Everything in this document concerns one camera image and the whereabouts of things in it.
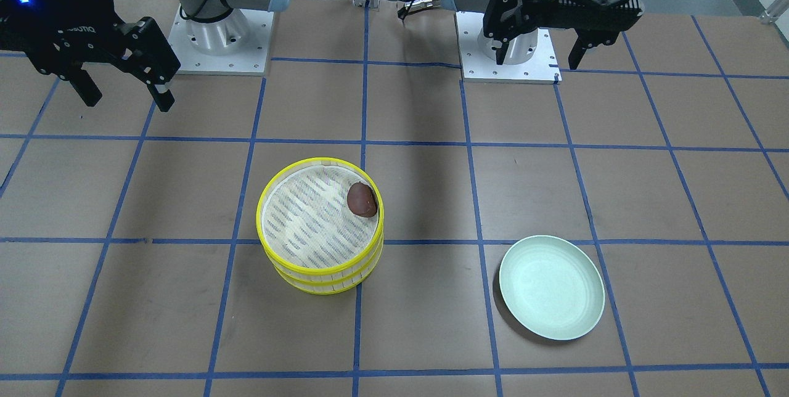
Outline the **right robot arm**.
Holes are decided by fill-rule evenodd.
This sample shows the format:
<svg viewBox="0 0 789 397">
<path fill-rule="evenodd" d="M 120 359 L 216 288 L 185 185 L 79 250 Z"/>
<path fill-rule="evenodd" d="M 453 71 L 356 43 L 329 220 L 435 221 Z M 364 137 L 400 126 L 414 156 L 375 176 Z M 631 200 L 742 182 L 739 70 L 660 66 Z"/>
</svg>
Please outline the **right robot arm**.
<svg viewBox="0 0 789 397">
<path fill-rule="evenodd" d="M 179 0 L 179 18 L 190 28 L 231 24 L 222 46 L 190 31 L 198 51 L 225 52 L 245 40 L 243 9 L 282 12 L 290 0 Z M 169 83 L 181 64 L 150 16 L 125 22 L 115 0 L 2 0 L 2 49 L 22 52 L 34 69 L 68 81 L 93 107 L 102 92 L 83 69 L 107 63 L 140 80 L 161 112 L 174 104 Z"/>
</svg>

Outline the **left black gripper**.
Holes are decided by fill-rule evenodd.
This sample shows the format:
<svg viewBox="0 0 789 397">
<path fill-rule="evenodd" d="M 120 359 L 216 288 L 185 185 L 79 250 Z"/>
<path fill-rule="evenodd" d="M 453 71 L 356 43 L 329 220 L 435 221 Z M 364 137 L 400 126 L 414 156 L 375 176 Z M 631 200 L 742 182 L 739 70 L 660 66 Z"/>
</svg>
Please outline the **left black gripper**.
<svg viewBox="0 0 789 397">
<path fill-rule="evenodd" d="M 568 66 L 577 70 L 587 51 L 614 43 L 642 13 L 639 0 L 490 0 L 482 32 L 495 41 L 496 65 L 504 65 L 516 37 L 539 28 L 574 29 Z"/>
</svg>

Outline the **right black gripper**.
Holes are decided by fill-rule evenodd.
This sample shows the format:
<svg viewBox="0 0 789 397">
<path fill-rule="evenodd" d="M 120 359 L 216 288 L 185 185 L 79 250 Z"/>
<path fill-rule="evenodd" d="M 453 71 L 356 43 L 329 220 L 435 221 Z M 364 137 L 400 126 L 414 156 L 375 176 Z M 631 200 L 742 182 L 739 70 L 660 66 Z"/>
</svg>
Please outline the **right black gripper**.
<svg viewBox="0 0 789 397">
<path fill-rule="evenodd" d="M 68 81 L 87 107 L 102 91 L 85 63 L 107 63 L 140 80 L 160 112 L 175 103 L 180 67 L 156 20 L 123 20 L 115 0 L 2 0 L 2 49 L 23 52 L 34 69 Z"/>
</svg>

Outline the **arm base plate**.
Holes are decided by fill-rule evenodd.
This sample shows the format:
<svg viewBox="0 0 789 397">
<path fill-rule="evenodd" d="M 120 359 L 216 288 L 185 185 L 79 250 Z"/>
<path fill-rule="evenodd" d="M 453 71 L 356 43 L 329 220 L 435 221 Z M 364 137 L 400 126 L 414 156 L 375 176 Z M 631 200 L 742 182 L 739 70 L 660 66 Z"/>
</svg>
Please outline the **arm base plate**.
<svg viewBox="0 0 789 397">
<path fill-rule="evenodd" d="M 235 9 L 223 20 L 197 23 L 177 9 L 168 37 L 177 74 L 265 76 L 275 20 L 273 12 Z"/>
<path fill-rule="evenodd" d="M 484 37 L 483 20 L 481 13 L 456 13 L 457 45 L 465 82 L 555 84 L 562 81 L 547 29 L 539 28 L 515 38 L 499 65 L 494 49 L 498 43 Z"/>
</svg>

